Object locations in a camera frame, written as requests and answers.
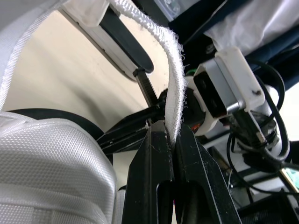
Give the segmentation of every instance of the white textured fabric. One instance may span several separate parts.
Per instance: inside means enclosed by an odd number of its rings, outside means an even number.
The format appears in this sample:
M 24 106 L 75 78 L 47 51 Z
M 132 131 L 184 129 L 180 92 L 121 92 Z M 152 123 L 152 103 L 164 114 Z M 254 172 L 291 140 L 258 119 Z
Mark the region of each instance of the white textured fabric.
M 0 108 L 2 108 L 19 54 L 40 23 L 65 0 L 0 1 Z M 165 122 L 172 145 L 180 129 L 185 80 L 181 46 L 168 28 L 156 25 L 148 16 L 125 0 L 109 0 L 120 13 L 145 27 L 164 48 L 169 64 L 169 86 Z
M 0 223 L 112 222 L 116 175 L 86 131 L 8 112 L 0 124 Z
M 252 0 L 205 32 L 216 49 L 237 46 L 244 55 L 299 24 L 299 1 Z
M 112 220 L 113 224 L 121 224 L 123 208 L 125 205 L 125 196 L 126 196 L 126 190 L 123 189 L 117 192 L 115 203 L 114 203 L 113 220 Z

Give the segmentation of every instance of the silver metal part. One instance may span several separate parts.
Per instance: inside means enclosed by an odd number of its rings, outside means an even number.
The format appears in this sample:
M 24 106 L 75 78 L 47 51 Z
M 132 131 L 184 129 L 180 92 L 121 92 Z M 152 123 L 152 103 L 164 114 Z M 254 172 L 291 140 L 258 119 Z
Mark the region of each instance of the silver metal part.
M 215 58 L 206 62 L 205 69 L 227 110 L 227 115 L 243 109 L 245 101 L 221 59 Z

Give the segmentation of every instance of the wire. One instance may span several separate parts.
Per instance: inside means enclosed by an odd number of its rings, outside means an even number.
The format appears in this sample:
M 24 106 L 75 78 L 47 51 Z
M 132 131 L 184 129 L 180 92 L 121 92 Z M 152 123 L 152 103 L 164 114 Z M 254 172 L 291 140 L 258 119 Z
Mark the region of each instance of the wire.
M 269 74 L 271 74 L 273 76 L 273 78 L 275 78 L 275 81 L 278 84 L 277 91 L 279 94 L 278 103 L 277 103 L 276 107 L 278 108 L 278 110 L 280 110 L 284 103 L 284 100 L 285 100 L 285 83 L 284 83 L 280 73 L 272 66 L 265 64 L 263 62 L 260 62 L 260 61 L 257 61 L 257 60 L 251 59 L 251 58 L 246 58 L 246 60 L 249 64 L 256 64 L 256 65 L 260 66 L 262 69 L 264 69 Z M 273 120 L 273 118 L 274 118 L 274 114 L 272 113 L 265 121 L 263 121 L 260 124 L 260 127 L 264 127 L 271 120 Z
M 197 69 L 191 69 L 191 70 L 188 70 L 187 72 L 186 72 L 186 74 L 185 74 L 185 76 L 188 76 L 189 75 L 189 73 L 192 73 L 192 72 L 196 72 L 196 70 Z
M 280 152 L 279 156 L 274 157 L 266 147 L 264 148 L 264 152 L 265 152 L 264 156 L 267 156 L 268 158 L 270 158 L 274 161 L 283 162 L 290 153 L 290 142 L 289 142 L 288 134 L 286 132 L 285 124 L 284 124 L 284 122 L 279 114 L 279 111 L 278 111 L 277 107 L 275 106 L 266 86 L 262 82 L 261 78 L 258 76 L 256 78 L 259 81 L 259 83 L 264 91 L 266 100 L 269 104 L 269 107 L 272 110 L 273 116 L 276 119 L 277 125 L 280 130 L 280 137 L 281 137 L 281 142 L 282 142 L 281 143 L 281 152 Z
M 238 171 L 235 169 L 234 165 L 233 165 L 233 162 L 232 162 L 232 159 L 230 157 L 230 150 L 229 148 L 230 147 L 235 147 L 233 144 L 231 145 L 231 142 L 232 142 L 232 139 L 234 137 L 230 134 L 229 137 L 228 137 L 228 142 L 227 142 L 227 148 L 226 148 L 226 153 L 227 153 L 227 157 L 228 157 L 228 163 L 231 167 L 231 169 L 233 170 L 235 176 L 240 180 L 240 182 L 245 186 L 245 187 L 248 187 L 248 188 L 252 188 L 256 191 L 259 191 L 259 192 L 262 192 L 262 193 L 265 193 L 265 194 L 284 194 L 284 195 L 294 195 L 294 196 L 299 196 L 299 193 L 295 193 L 295 192 L 280 192 L 280 191 L 267 191 L 267 190 L 262 190 L 262 189 L 259 189 L 259 188 L 256 188 L 255 186 L 253 186 L 252 184 L 248 183 L 247 181 L 245 181 L 241 176 L 240 174 L 238 173 Z

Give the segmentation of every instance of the white fabric bag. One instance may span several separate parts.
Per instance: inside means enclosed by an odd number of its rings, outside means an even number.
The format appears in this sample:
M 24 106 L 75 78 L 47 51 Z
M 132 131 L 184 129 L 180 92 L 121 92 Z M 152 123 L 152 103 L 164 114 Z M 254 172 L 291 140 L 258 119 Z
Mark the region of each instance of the white fabric bag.
M 0 109 L 4 104 L 14 67 L 26 41 L 42 21 L 65 2 L 65 0 L 0 1 Z M 109 0 L 108 2 L 121 14 L 132 18 L 145 27 L 157 39 L 167 54 L 169 86 L 165 125 L 170 135 L 171 144 L 174 145 L 180 129 L 186 86 L 180 54 L 182 48 L 178 44 L 177 37 L 168 28 L 156 25 L 148 16 L 127 1 Z M 94 21 L 98 20 L 93 18 L 89 22 L 92 25 L 97 24 Z
M 297 0 L 251 0 L 205 32 L 222 50 L 237 46 L 244 55 L 299 24 Z

